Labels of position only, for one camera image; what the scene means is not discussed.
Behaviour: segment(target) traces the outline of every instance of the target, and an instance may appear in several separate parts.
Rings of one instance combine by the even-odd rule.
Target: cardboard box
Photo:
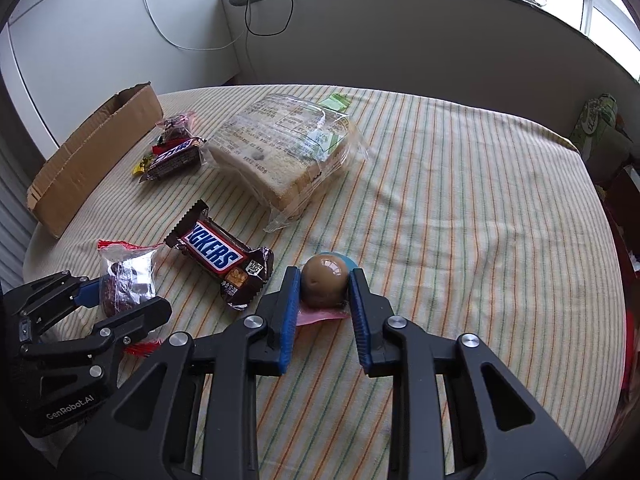
[[[27,192],[29,210],[60,238],[111,168],[160,120],[150,83],[114,95],[42,167]]]

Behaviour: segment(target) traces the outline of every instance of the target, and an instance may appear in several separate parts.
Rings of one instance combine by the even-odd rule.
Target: white wall
[[[148,4],[174,43],[210,48],[231,41],[221,0]],[[150,80],[161,94],[223,84],[238,72],[232,47],[192,52],[168,44],[155,30],[142,0],[21,0],[7,32],[0,44],[0,70],[45,156],[123,88]],[[7,44],[15,67],[10,66]],[[5,71],[13,75],[12,81]],[[46,131],[38,127],[38,120],[54,142],[45,142]]]
[[[244,7],[225,2],[232,33]],[[318,83],[446,99],[567,135],[588,98],[611,92],[640,140],[640,85],[551,15],[510,0],[294,0],[287,30],[235,48],[244,82]],[[252,29],[280,30],[290,0],[252,4]]]

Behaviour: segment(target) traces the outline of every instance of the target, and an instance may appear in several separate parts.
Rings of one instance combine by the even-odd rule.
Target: snickers bar
[[[164,243],[190,256],[221,279],[220,295],[226,304],[244,310],[271,277],[273,251],[267,247],[248,247],[208,214],[209,206],[198,200]]]
[[[178,146],[156,156],[140,177],[140,182],[164,178],[175,171],[199,163],[200,149],[203,145],[204,140],[200,137],[191,137],[191,139],[185,140]]]

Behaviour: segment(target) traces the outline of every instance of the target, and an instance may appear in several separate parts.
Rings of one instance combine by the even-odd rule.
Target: brown egg
[[[342,306],[348,277],[349,271],[341,258],[316,254],[302,268],[302,301],[311,308]]]

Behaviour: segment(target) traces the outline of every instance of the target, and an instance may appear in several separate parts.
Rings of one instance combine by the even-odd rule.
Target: striped tablecloth
[[[477,333],[591,463],[618,400],[624,307],[609,226],[567,140],[521,118],[363,89],[223,87],[160,101],[166,115],[194,110],[197,133],[209,137],[270,92],[318,101],[333,91],[351,97],[348,112],[371,158],[314,200],[297,224],[265,234],[266,210],[214,169],[139,184],[130,168],[154,130],[95,189],[59,241],[37,229],[25,280],[63,269],[95,277],[98,238],[157,243],[202,198],[238,238],[273,248],[268,291],[279,288],[288,265],[339,251],[360,263],[371,290],[398,314],[449,338]],[[223,306],[218,282],[191,260],[162,248],[159,261],[158,293],[174,308],[164,337],[219,332],[238,317]],[[76,310],[56,327],[58,336],[87,334],[96,315]],[[135,365],[134,358],[123,362],[121,380]],[[300,328],[288,373],[258,380],[260,478],[386,478],[390,399],[390,379],[361,372],[348,320]],[[196,454],[201,448],[202,431]],[[450,464],[450,438],[446,449]]]

